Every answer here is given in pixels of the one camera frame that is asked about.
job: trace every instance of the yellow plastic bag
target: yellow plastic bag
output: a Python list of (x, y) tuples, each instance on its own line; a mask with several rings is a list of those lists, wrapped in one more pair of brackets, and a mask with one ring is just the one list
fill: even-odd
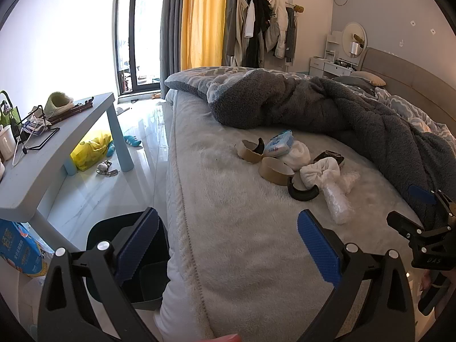
[(91, 130), (71, 152), (71, 159), (78, 169), (85, 171), (101, 160), (111, 140), (109, 131)]

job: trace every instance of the black trash bin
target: black trash bin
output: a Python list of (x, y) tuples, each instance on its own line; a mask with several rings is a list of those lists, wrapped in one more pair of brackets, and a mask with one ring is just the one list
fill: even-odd
[[(142, 214), (143, 212), (135, 212), (100, 221), (90, 230), (86, 249), (92, 249), (102, 240), (112, 242), (123, 228), (132, 226)], [(121, 286), (135, 309), (156, 310), (160, 307), (163, 292), (169, 282), (166, 272), (169, 258), (168, 234), (160, 218), (157, 234), (138, 269), (132, 279), (126, 280)], [(92, 278), (86, 278), (86, 285), (90, 295), (101, 302)]]

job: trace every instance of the beige pillow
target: beige pillow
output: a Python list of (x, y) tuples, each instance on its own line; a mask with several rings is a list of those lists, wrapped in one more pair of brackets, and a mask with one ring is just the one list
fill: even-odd
[(362, 70), (359, 72), (352, 72), (351, 76), (359, 77), (367, 82), (369, 82), (372, 86), (385, 86), (386, 82), (381, 79), (380, 77), (376, 76), (375, 74), (369, 72), (363, 72)]

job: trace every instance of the tile floor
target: tile floor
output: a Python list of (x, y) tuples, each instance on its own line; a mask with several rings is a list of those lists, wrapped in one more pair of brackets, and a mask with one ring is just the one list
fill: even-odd
[[(161, 99), (119, 106), (124, 109), (131, 107), (118, 117), (124, 135), (134, 135), (142, 140), (140, 147), (129, 146), (134, 169), (123, 173), (114, 153), (108, 159), (113, 162), (111, 169), (119, 170), (117, 176), (97, 174), (97, 165), (67, 176), (48, 217), (49, 222), (80, 249), (85, 249), (90, 229), (104, 219), (154, 207), (166, 220), (166, 166), (172, 109)], [(106, 115), (93, 129), (109, 130)], [(103, 305), (90, 299), (102, 329), (118, 337)], [(161, 342), (153, 312), (137, 312)]]

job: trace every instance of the window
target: window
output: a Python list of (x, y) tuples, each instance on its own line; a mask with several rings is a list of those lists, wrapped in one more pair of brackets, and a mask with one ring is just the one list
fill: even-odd
[(121, 95), (160, 88), (163, 0), (117, 0), (116, 58)]

